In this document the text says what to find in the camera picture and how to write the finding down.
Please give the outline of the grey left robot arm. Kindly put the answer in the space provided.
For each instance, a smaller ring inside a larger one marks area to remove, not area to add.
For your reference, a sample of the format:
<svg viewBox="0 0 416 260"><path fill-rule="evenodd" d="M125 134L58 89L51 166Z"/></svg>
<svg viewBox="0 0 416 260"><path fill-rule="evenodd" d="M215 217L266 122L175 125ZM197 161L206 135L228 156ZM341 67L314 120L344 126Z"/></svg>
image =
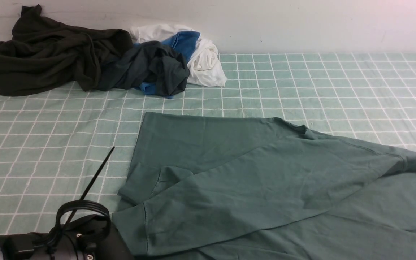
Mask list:
<svg viewBox="0 0 416 260"><path fill-rule="evenodd" d="M106 238L82 242L82 237L98 234L106 224L106 217L98 214L81 217L68 225L60 241L52 247L35 245L42 233L0 235L0 260L133 260L114 225Z"/></svg>

